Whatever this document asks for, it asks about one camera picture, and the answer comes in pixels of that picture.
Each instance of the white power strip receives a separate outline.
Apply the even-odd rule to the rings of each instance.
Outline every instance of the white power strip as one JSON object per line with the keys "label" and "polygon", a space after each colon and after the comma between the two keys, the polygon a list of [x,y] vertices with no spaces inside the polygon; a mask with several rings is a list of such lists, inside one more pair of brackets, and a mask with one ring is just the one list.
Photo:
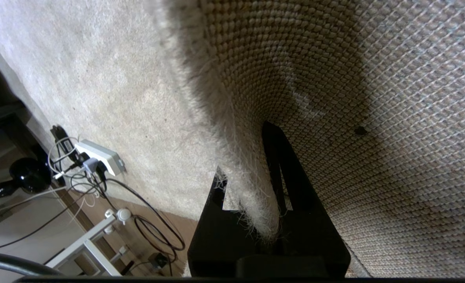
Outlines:
{"label": "white power strip", "polygon": [[121,174],[125,170],[124,163],[116,152],[106,149],[101,145],[97,145],[89,140],[82,140],[75,145],[79,153],[86,153],[90,158],[96,158],[103,162],[107,167],[107,172],[112,176]]}

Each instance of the black hose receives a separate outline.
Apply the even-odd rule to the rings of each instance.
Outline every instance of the black hose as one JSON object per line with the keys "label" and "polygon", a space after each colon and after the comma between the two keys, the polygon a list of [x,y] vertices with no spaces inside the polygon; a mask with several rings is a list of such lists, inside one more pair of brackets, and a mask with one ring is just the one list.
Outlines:
{"label": "black hose", "polygon": [[58,270],[23,258],[0,254],[0,269],[26,276],[63,275]]}

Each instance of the floor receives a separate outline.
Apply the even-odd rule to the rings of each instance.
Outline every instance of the floor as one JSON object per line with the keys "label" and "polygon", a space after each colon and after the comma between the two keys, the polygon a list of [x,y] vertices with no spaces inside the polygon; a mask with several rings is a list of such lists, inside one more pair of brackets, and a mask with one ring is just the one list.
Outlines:
{"label": "floor", "polygon": [[[69,193],[73,199],[80,197],[80,194],[76,192]],[[93,196],[86,196],[87,202],[93,204]],[[117,208],[128,208],[134,215],[140,215],[150,222],[152,222],[161,232],[168,237],[168,240],[175,245],[178,244],[177,239],[171,235],[168,229],[162,224],[162,222],[157,218],[157,216],[146,206],[140,206],[138,204],[133,204],[132,202],[127,202],[117,198],[110,198],[110,201]],[[105,217],[105,211],[110,208],[110,205],[105,199],[96,198],[94,207],[88,207],[83,205],[82,211],[85,215],[91,220],[93,224],[96,224],[102,221]],[[173,263],[173,276],[181,276],[185,262],[187,261],[187,248],[192,240],[194,231],[196,230],[197,221],[190,220],[184,217],[179,217],[171,213],[159,212],[163,218],[173,227],[177,233],[184,239],[186,248],[184,251],[177,252],[177,261]],[[121,260],[126,265],[131,260],[134,261],[134,264],[145,262],[148,260],[148,257],[153,253],[157,253],[157,250],[154,249],[143,236],[139,233],[137,227],[134,224],[133,220],[128,221],[124,226],[121,223],[117,223],[114,226],[115,231],[110,235],[106,235],[104,238],[107,243],[114,249],[118,251],[123,245],[128,249],[128,252],[121,258]],[[157,244],[157,241],[150,235],[147,234],[148,238],[152,240],[153,243]],[[157,245],[160,249],[168,250],[164,246]],[[168,265],[166,265],[159,274],[153,274],[148,268],[148,264],[141,264],[135,268],[132,268],[131,273],[134,276],[154,276],[154,275],[163,275],[169,276],[170,270]]]}

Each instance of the woven rug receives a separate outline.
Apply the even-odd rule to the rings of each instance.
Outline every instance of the woven rug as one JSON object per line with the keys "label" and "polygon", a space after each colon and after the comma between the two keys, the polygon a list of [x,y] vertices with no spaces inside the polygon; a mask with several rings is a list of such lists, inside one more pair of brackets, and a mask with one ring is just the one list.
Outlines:
{"label": "woven rug", "polygon": [[196,123],[214,134],[229,197],[265,238],[279,217],[268,120],[371,276],[465,277],[465,0],[146,9]]}

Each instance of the beige carpet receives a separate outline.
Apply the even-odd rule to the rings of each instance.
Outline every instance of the beige carpet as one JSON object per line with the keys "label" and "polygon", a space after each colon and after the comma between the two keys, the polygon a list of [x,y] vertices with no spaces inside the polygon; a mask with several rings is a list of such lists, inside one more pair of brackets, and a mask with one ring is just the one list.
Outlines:
{"label": "beige carpet", "polygon": [[117,151],[158,208],[196,219],[220,165],[275,237],[269,120],[357,275],[465,277],[465,0],[3,2],[4,62],[46,146]]}

